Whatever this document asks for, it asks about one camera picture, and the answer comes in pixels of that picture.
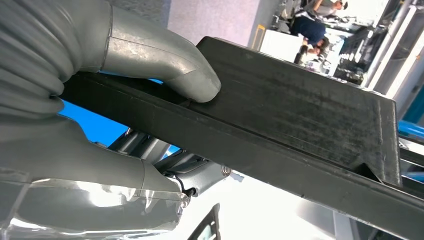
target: black plastic part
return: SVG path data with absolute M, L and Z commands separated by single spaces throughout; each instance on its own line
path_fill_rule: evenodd
M 200 50 L 222 82 L 209 103 L 182 107 L 164 86 L 93 73 L 62 97 L 394 235 L 424 235 L 421 199 L 352 171 L 367 163 L 399 184 L 391 100 L 216 39 Z
M 366 163 L 400 184 L 393 100 L 214 38 L 198 48 L 222 89 L 191 110 L 349 169 Z

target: gray floor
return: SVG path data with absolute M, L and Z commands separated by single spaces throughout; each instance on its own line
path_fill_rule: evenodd
M 107 0 L 121 9 L 136 13 L 162 27 L 168 26 L 172 0 Z
M 172 0 L 168 28 L 197 44 L 204 36 L 247 46 L 260 2 Z
M 194 44 L 211 36 L 251 47 L 258 25 L 271 25 L 281 0 L 107 1 L 168 27 Z

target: transparent tape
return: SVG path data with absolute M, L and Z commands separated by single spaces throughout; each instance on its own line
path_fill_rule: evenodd
M 1 239 L 139 239 L 172 231 L 188 198 L 62 179 L 0 178 Z

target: robotic hand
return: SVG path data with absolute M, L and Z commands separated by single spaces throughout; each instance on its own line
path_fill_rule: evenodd
M 206 160 L 159 172 L 141 159 L 151 148 L 130 156 L 90 143 L 57 114 L 63 82 L 78 71 L 160 79 L 192 101 L 210 101 L 221 83 L 189 41 L 102 0 L 6 0 L 0 13 L 2 237 L 170 231 L 188 191 L 168 177 L 197 193 L 201 185 L 184 183 L 187 173 L 216 169 L 225 177 Z

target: dark blue shirt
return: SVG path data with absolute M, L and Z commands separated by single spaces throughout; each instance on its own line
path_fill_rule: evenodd
M 326 26 L 321 22 L 316 22 L 306 16 L 296 17 L 293 27 L 290 30 L 292 35 L 302 34 L 307 38 L 307 44 L 315 46 L 326 34 Z

